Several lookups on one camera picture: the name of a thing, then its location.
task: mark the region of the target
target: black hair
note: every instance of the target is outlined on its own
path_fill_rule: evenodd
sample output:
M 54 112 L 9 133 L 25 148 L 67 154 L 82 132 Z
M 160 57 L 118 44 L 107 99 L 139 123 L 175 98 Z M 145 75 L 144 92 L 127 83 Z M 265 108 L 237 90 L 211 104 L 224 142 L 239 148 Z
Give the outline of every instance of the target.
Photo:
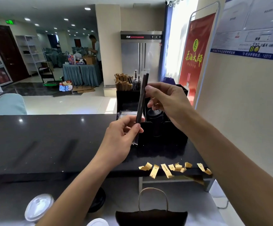
M 96 37 L 94 35 L 89 35 L 90 39 L 96 39 Z

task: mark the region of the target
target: dark red door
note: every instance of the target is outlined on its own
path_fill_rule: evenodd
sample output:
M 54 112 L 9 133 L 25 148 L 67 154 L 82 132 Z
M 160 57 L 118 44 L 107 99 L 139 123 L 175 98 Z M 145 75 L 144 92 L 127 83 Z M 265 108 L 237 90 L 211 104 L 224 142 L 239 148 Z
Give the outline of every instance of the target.
M 78 47 L 78 48 L 82 47 L 82 46 L 81 46 L 81 40 L 80 40 L 80 39 L 74 39 L 74 41 L 75 41 L 75 46 L 76 46 L 76 47 Z
M 30 76 L 9 26 L 0 25 L 0 56 L 13 82 Z

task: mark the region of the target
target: ceiling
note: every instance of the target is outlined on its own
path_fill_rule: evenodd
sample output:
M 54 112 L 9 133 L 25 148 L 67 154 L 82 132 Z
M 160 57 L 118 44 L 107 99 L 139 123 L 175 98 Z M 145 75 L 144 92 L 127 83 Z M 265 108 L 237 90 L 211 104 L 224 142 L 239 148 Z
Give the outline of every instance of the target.
M 71 35 L 78 32 L 77 36 L 83 36 L 83 33 L 87 36 L 91 34 L 91 30 L 97 32 L 94 4 L 133 7 L 134 3 L 147 3 L 156 7 L 164 2 L 165 0 L 0 0 L 0 18 L 22 22 L 26 22 L 25 17 L 29 18 L 31 24 L 39 24 L 39 27 L 35 26 L 38 33 L 53 34 L 60 30 L 70 30 Z M 90 7 L 91 10 L 86 11 L 85 7 Z

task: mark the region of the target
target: sheer white curtain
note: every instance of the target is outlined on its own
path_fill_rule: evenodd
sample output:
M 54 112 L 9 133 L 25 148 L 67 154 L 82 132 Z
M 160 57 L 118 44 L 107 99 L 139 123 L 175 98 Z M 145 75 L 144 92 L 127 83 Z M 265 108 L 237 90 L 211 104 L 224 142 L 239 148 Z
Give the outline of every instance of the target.
M 169 47 L 166 58 L 166 77 L 178 84 L 180 64 L 184 55 L 185 41 L 191 14 L 197 9 L 198 0 L 180 0 L 173 7 Z

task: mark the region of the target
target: banner stand frame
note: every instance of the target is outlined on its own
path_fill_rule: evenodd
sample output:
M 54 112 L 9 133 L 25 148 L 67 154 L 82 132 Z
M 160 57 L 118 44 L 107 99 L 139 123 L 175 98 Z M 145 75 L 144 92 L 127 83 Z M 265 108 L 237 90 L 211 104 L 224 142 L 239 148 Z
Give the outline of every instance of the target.
M 204 70 L 203 70 L 203 74 L 202 74 L 202 80 L 201 80 L 201 83 L 200 83 L 200 87 L 199 87 L 199 92 L 198 92 L 198 96 L 197 96 L 197 99 L 196 99 L 196 102 L 195 102 L 195 109 L 197 108 L 197 104 L 198 104 L 198 100 L 199 100 L 199 96 L 200 96 L 200 92 L 201 92 L 201 88 L 202 88 L 202 84 L 203 84 L 203 80 L 204 80 L 204 77 L 205 77 L 205 71 L 206 71 L 206 68 L 207 68 L 207 65 L 208 65 L 208 60 L 209 60 L 209 56 L 210 56 L 210 52 L 211 52 L 211 47 L 212 47 L 212 43 L 214 41 L 214 37 L 215 37 L 215 34 L 216 34 L 216 29 L 217 29 L 217 22 L 218 22 L 218 18 L 219 18 L 219 14 L 220 14 L 220 1 L 216 1 L 212 4 L 209 4 L 207 5 L 206 7 L 203 7 L 199 10 L 196 10 L 194 11 L 191 16 L 190 16 L 190 20 L 189 20 L 189 25 L 188 25 L 188 30 L 187 30 L 187 33 L 189 32 L 189 28 L 190 28 L 190 24 L 191 24 L 191 18 L 193 16 L 193 14 L 195 14 L 196 12 L 200 11 L 200 10 L 203 10 L 207 7 L 210 7 L 214 4 L 217 4 L 217 9 L 216 9 L 216 19 L 215 19 L 215 25 L 214 25 L 214 29 L 213 29 L 213 32 L 212 32 L 212 39 L 211 39 L 211 42 L 210 42 L 210 45 L 208 46 L 208 53 L 207 53 L 207 61 L 205 63 L 205 67 L 204 67 Z M 186 36 L 186 41 L 185 41 L 185 44 L 184 44 L 184 47 L 186 46 L 186 43 L 187 43 L 187 39 L 188 39 L 188 34 Z M 183 61 L 184 61 L 184 56 L 185 56 L 185 52 L 186 50 L 184 50 L 184 54 L 183 54 L 183 58 L 181 60 L 181 64 L 180 64 L 180 72 L 179 72 L 179 78 L 178 78 L 178 82 L 179 82 L 179 79 L 180 79 L 180 73 L 181 73 L 181 68 L 182 68 L 182 65 L 183 65 Z

